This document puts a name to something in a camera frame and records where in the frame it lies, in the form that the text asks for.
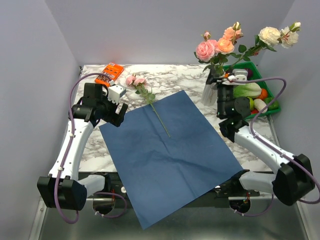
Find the green basket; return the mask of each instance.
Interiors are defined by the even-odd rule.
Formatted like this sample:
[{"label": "green basket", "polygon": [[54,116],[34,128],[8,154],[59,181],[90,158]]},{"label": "green basket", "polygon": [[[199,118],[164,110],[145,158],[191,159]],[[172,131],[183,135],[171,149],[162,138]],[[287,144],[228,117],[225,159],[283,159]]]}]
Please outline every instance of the green basket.
[{"label": "green basket", "polygon": [[[247,61],[247,62],[242,62],[242,63],[238,63],[234,66],[235,69],[251,69],[253,72],[253,75],[250,79],[248,80],[256,80],[256,79],[262,79],[260,73],[258,72],[258,69],[256,68],[256,66],[251,62],[251,61]],[[272,92],[270,91],[270,89],[268,88],[267,84],[262,81],[262,82],[257,82],[257,84],[263,88],[266,89],[267,93],[268,93],[268,97],[274,97],[274,95],[272,94]],[[260,116],[268,116],[271,114],[275,114],[281,111],[280,106],[277,109],[274,110],[268,110],[265,113],[261,113]],[[245,119],[252,119],[256,114],[251,114],[250,116],[246,117]]]}]

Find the cabbage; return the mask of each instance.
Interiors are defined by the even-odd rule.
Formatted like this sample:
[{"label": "cabbage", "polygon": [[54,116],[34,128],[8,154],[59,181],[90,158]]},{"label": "cabbage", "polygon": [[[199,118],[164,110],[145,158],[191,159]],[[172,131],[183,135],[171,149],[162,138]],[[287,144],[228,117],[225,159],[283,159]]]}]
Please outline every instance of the cabbage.
[{"label": "cabbage", "polygon": [[257,98],[261,94],[261,87],[255,83],[247,83],[243,85],[236,86],[233,89],[233,96],[235,98],[238,97],[250,97],[250,98]]}]

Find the flower vase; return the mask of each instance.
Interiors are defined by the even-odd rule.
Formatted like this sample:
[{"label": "flower vase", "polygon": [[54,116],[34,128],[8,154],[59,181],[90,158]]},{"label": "flower vase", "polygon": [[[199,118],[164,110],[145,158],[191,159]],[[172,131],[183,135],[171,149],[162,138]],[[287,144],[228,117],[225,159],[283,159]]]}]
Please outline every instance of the flower vase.
[{"label": "flower vase", "polygon": [[212,106],[216,103],[218,97],[218,88],[215,78],[221,78],[225,75],[224,71],[216,67],[210,70],[209,75],[205,81],[201,103],[205,106]]}]

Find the blue cloth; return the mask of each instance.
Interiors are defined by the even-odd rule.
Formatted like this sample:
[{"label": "blue cloth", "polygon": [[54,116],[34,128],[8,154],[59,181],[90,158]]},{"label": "blue cloth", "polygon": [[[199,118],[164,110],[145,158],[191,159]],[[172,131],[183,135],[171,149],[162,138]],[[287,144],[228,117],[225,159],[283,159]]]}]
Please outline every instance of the blue cloth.
[{"label": "blue cloth", "polygon": [[242,170],[184,91],[132,110],[120,127],[100,126],[143,229]]}]

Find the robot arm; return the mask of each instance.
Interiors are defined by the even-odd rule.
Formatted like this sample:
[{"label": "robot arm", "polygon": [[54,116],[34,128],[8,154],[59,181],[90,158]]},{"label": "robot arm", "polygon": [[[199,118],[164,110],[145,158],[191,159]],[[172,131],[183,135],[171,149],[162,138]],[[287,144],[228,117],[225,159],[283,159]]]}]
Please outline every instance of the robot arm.
[{"label": "robot arm", "polygon": [[[108,175],[92,174],[78,181],[79,166],[88,138],[99,121],[102,119],[116,127],[123,122],[128,105],[123,104],[119,114],[116,113],[116,110],[119,99],[125,92],[125,87],[113,82],[110,83],[107,93],[103,92],[101,84],[86,83],[83,97],[73,105],[72,115],[75,128],[73,141],[61,172],[58,187],[58,199],[62,209],[81,210],[88,196],[101,190],[108,190],[110,187]],[[54,185],[69,144],[71,128],[71,121],[69,121],[67,135],[53,168],[48,177],[40,177],[37,182],[43,201],[49,208],[56,207]]]},{"label": "robot arm", "polygon": [[234,143],[248,149],[261,159],[273,174],[244,171],[235,181],[238,181],[245,190],[256,190],[274,194],[285,205],[292,205],[315,188],[315,183],[300,168],[289,160],[301,164],[312,174],[310,160],[303,154],[295,156],[274,145],[257,132],[251,132],[249,124],[244,118],[251,114],[249,99],[246,97],[233,97],[234,83],[229,80],[247,82],[247,76],[242,69],[234,69],[233,75],[218,78],[217,90],[217,116],[225,119],[219,126],[223,136]]}]

